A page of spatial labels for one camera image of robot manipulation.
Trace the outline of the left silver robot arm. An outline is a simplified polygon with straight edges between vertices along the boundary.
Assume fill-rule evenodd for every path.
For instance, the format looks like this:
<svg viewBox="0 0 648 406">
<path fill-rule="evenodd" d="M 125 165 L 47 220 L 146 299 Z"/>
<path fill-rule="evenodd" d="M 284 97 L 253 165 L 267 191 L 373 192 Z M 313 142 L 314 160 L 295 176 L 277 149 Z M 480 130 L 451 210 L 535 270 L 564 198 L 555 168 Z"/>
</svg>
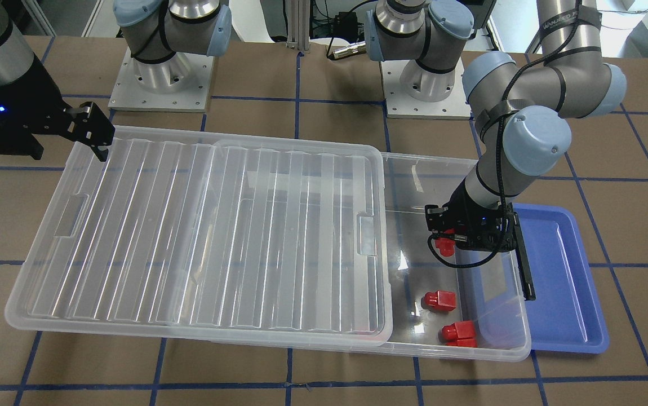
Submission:
<svg viewBox="0 0 648 406">
<path fill-rule="evenodd" d="M 430 247 L 512 251 L 511 202 L 549 172 L 571 144 L 569 118 L 605 115 L 623 101 L 627 79 L 603 61 L 595 1 L 538 1 L 543 56 L 518 67 L 490 51 L 465 67 L 461 86 L 486 151 L 442 206 L 427 205 Z M 378 1 L 365 20 L 373 61 L 408 61 L 407 92 L 440 100 L 473 34 L 458 1 Z"/>
</svg>

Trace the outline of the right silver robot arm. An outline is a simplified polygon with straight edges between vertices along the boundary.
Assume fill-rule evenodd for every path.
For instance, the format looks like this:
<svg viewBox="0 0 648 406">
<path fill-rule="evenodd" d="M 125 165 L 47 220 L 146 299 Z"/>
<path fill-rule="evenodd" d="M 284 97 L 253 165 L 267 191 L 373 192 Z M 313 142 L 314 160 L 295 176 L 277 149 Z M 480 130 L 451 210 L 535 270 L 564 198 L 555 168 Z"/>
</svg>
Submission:
<svg viewBox="0 0 648 406">
<path fill-rule="evenodd" d="M 116 23 L 138 66 L 179 67 L 182 53 L 221 56 L 232 30 L 219 1 L 116 1 Z M 73 107 L 0 2 L 0 155 L 40 160 L 38 134 L 58 135 L 108 158 L 115 128 L 93 102 Z"/>
</svg>

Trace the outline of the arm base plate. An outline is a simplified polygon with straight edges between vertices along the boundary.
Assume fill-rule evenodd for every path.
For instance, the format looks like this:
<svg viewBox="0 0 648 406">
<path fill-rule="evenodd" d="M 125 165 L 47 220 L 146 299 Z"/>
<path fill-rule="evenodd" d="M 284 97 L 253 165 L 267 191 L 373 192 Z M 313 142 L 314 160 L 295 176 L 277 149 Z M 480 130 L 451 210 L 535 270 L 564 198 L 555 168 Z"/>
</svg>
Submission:
<svg viewBox="0 0 648 406">
<path fill-rule="evenodd" d="M 434 74 L 415 61 L 382 61 L 381 84 L 387 116 L 407 119 L 468 120 L 471 108 L 465 97 L 458 60 L 453 71 Z"/>
<path fill-rule="evenodd" d="M 115 111 L 205 113 L 216 57 L 177 53 L 160 64 L 144 64 L 129 49 L 111 90 Z"/>
</svg>

